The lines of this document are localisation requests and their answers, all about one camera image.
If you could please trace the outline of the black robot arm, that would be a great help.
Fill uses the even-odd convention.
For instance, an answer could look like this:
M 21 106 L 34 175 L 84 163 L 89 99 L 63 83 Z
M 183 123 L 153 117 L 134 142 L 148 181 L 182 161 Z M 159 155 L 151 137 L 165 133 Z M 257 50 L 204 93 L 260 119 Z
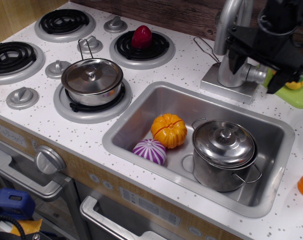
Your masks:
M 258 15 L 257 28 L 233 25 L 228 29 L 229 69 L 236 73 L 249 57 L 276 71 L 267 92 L 274 94 L 303 74 L 302 44 L 293 41 L 303 25 L 303 0 L 269 0 Z

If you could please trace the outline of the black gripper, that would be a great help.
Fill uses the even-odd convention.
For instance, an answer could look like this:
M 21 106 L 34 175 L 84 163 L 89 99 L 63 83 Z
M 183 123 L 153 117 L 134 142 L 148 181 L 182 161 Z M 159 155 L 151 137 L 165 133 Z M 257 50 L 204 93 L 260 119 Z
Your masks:
M 232 25 L 228 28 L 227 48 L 229 50 L 229 69 L 236 74 L 252 58 L 272 69 L 303 67 L 303 56 L 296 50 L 292 35 L 301 25 L 296 17 L 290 15 L 262 14 L 258 27 Z M 296 80 L 287 70 L 279 70 L 271 78 L 267 93 L 275 94 L 286 83 Z

